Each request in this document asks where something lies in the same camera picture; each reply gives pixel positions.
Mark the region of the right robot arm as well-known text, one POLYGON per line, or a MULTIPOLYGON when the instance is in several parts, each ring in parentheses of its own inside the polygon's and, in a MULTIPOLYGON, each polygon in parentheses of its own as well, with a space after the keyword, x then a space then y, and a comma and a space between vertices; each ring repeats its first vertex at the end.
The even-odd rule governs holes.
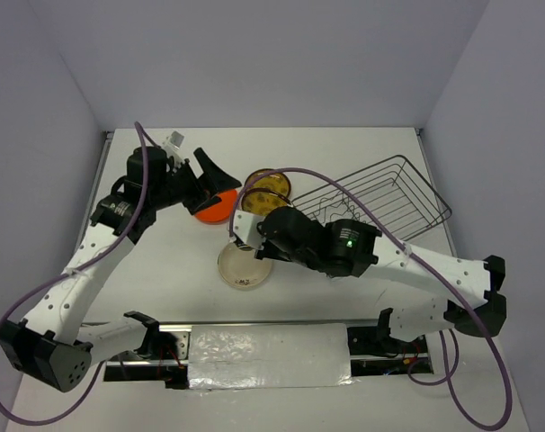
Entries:
POLYGON ((427 303, 380 312, 376 342, 386 352, 444 329, 493 338, 505 324, 507 300, 500 292, 505 260, 500 256, 446 256, 389 238, 361 221, 321 224, 293 207, 272 211, 250 232, 258 258, 295 263, 328 277, 390 281, 431 295, 427 303))

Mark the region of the orange plate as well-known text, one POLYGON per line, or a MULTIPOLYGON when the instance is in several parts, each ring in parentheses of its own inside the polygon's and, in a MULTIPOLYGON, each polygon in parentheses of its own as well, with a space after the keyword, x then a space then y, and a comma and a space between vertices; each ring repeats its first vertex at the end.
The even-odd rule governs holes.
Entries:
POLYGON ((197 212, 194 217, 205 224, 220 224, 228 221, 237 199, 237 190, 230 190, 219 194, 220 202, 197 212))

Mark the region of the brown gold patterned plate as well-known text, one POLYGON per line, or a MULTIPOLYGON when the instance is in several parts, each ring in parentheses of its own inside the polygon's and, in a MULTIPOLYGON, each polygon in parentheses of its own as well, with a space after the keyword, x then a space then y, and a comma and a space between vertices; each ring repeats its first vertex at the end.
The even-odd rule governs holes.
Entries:
POLYGON ((255 181, 258 176, 271 171, 270 168, 263 168, 251 173, 245 180, 245 185, 252 184, 253 188, 264 188, 283 195, 286 198, 290 197, 292 185, 290 179, 283 173, 273 173, 267 175, 260 180, 255 181))

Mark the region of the beige plate with black pattern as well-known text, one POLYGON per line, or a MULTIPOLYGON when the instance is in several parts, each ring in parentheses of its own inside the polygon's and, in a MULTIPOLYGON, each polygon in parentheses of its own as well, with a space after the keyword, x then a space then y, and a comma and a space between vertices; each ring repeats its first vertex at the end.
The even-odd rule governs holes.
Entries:
POLYGON ((273 270, 273 261, 257 259, 255 250, 247 246, 228 243, 217 259, 221 278, 232 288, 248 291, 262 284, 273 270))

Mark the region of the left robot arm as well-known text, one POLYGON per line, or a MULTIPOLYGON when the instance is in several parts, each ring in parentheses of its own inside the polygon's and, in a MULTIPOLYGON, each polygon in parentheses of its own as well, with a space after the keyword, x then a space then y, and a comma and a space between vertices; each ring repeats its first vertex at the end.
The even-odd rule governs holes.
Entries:
POLYGON ((85 236, 54 284, 19 322, 5 320, 0 346, 12 366, 60 392, 70 392, 97 363, 126 351, 148 359, 174 337, 157 320, 129 311, 106 324, 84 327, 85 315, 121 261, 164 208, 181 204, 195 214, 240 187, 204 152, 194 151, 202 173, 175 151, 137 148, 126 173, 95 206, 85 236))

